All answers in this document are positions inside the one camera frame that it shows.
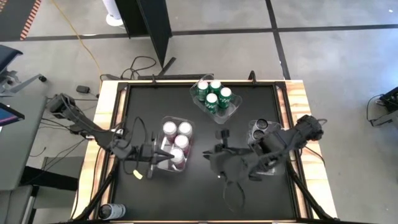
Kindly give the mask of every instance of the black tabletop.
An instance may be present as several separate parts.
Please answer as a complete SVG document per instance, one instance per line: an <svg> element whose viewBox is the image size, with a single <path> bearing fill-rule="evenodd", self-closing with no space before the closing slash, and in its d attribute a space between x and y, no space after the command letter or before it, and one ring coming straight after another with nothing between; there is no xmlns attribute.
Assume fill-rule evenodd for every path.
<svg viewBox="0 0 398 224"><path fill-rule="evenodd" d="M155 170L151 180L138 180L123 172L122 166L114 188L113 203L127 207L123 220L286 220L294 218L291 185L287 174L271 176L262 182L244 182L246 206L239 212L230 211L223 200L223 181L210 170L202 152L219 141L215 131L229 128L229 145L247 147L246 133L250 120L264 118L279 121L272 86L229 86L242 96L238 111L223 125L216 124L192 101L190 86L159 88L133 87L126 109L127 128L131 129L140 116L149 131L158 132L164 116L188 119L195 123L193 149L182 173ZM140 144L144 137L140 124L136 125L133 143ZM134 169L135 162L126 162L126 169ZM140 163L145 174L147 164ZM238 207L241 193L232 186L226 199Z"/></svg>
<svg viewBox="0 0 398 224"><path fill-rule="evenodd" d="M19 185L42 119L45 96L0 98L0 102L25 115L25 120L8 124L0 131L0 190Z"/></svg>

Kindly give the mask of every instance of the orange striped tape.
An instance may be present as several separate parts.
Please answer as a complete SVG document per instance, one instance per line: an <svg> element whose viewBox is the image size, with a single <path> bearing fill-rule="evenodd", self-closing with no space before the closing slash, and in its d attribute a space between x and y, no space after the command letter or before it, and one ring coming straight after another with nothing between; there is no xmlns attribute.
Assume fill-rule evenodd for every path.
<svg viewBox="0 0 398 224"><path fill-rule="evenodd" d="M25 26L21 32L20 40L25 40L27 37L27 34L29 33L29 29L33 23L33 20L35 19L35 16L37 14L37 11L39 10L40 4L42 3L42 0L36 0L35 3L33 4L32 10L30 11L29 17L26 20Z"/></svg>

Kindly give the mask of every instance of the yellow cable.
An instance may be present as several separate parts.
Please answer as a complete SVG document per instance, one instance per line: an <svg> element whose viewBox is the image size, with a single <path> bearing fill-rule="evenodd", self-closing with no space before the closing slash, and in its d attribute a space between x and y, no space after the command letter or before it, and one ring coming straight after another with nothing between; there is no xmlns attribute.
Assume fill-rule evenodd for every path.
<svg viewBox="0 0 398 224"><path fill-rule="evenodd" d="M51 1L52 1L52 3L54 4L54 6L60 11L60 13L61 13L61 15L63 16L63 18L68 22L70 28L71 28L71 29L74 31L74 33L76 34L77 39L79 39L80 44L87 50L87 52L90 54L91 58L94 60L96 66L97 66L99 75L102 75L103 72L101 71L100 65L98 65L98 62L97 62L97 60L95 60L94 55L90 52L90 50L88 50L88 48L86 47L86 45L85 45L85 44L83 43L83 41L80 39L80 36L79 36L79 34L77 33L77 31L75 30L75 28L72 26L72 23L69 21L69 19L66 17L66 15L65 15L65 14L62 12L62 10L59 8L58 4L57 4L54 0L51 0Z"/></svg>

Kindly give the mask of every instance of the green soda can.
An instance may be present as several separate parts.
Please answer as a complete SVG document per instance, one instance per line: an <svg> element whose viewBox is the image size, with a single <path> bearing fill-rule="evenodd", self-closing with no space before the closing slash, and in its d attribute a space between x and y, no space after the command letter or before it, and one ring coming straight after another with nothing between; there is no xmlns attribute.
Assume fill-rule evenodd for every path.
<svg viewBox="0 0 398 224"><path fill-rule="evenodd" d="M206 81L201 81L198 83L198 90L197 90L197 96L198 96L198 100L199 101L205 101L206 100L206 96L208 93L208 87L209 84Z"/></svg>
<svg viewBox="0 0 398 224"><path fill-rule="evenodd" d="M210 93L214 93L217 96L220 96L221 91L221 82L218 80L213 80L210 83Z"/></svg>
<svg viewBox="0 0 398 224"><path fill-rule="evenodd" d="M218 106L220 108L227 108L229 106L229 102L231 101L232 91L230 88L224 87L220 91L220 100L218 101Z"/></svg>
<svg viewBox="0 0 398 224"><path fill-rule="evenodd" d="M206 108L210 111L210 113L216 113L218 109L217 105L217 95L214 93L209 93L206 96L206 102L205 102Z"/></svg>

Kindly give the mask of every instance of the monitor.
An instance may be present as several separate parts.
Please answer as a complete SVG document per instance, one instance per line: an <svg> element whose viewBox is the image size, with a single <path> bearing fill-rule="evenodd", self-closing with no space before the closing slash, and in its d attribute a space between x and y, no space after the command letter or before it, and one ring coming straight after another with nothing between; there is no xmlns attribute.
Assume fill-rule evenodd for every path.
<svg viewBox="0 0 398 224"><path fill-rule="evenodd" d="M20 112L0 103L0 127L25 119Z"/></svg>

